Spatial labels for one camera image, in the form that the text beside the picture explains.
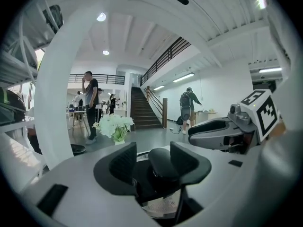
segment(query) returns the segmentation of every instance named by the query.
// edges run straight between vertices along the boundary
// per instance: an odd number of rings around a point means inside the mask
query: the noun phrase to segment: flower
[[[113,141],[121,142],[124,141],[133,124],[133,119],[130,117],[111,114],[105,115],[99,123],[94,123],[93,127],[99,130],[102,135],[112,138]]]

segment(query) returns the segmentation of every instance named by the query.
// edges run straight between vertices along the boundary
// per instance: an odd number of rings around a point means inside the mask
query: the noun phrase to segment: balcony railing
[[[144,84],[153,74],[160,70],[167,62],[178,55],[180,52],[185,50],[191,45],[190,42],[186,41],[182,37],[176,40],[158,59],[157,61],[147,70],[147,72],[141,78],[141,86]]]
[[[69,77],[69,83],[81,83],[84,74],[71,74]],[[98,83],[108,83],[108,84],[119,84],[124,85],[125,77],[116,75],[105,75],[105,74],[93,74],[93,78],[98,81]]]

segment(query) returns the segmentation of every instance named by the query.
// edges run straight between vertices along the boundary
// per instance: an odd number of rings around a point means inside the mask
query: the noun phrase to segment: gray floor
[[[88,133],[84,128],[84,124],[82,123],[81,125],[85,137],[87,137]],[[143,151],[151,150],[153,148],[164,147],[166,145],[169,145],[171,141],[188,143],[187,134],[183,135],[182,132],[180,132],[179,134],[173,134],[169,130],[170,127],[174,128],[173,130],[174,133],[178,132],[179,125],[176,125],[175,123],[172,122],[168,122],[166,129],[146,129],[146,130],[138,130],[135,132],[129,132],[125,139],[125,142],[132,142],[132,141],[137,142],[137,152],[143,152]],[[93,152],[95,150],[109,147],[114,144],[110,138],[102,135],[100,132],[97,132],[97,136],[98,136],[97,142],[89,146],[86,146],[87,152]],[[69,137],[71,144],[85,145],[86,139],[83,137],[81,133],[79,122],[75,122],[74,135],[72,135],[72,129],[69,130]]]

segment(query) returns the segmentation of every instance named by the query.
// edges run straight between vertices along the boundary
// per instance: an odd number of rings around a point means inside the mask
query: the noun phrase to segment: stair railing
[[[146,89],[144,89],[144,91],[146,93],[147,101],[151,101],[161,114],[163,128],[167,128],[167,98],[164,98],[161,103],[160,100],[156,97],[156,95],[150,90],[150,87],[147,87]]]

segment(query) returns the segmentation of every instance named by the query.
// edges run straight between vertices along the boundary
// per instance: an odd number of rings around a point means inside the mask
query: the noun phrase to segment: white curved pillar
[[[102,9],[101,3],[77,9],[48,46],[39,70],[35,93],[35,125],[49,169],[73,157],[66,122],[68,78],[82,43]]]

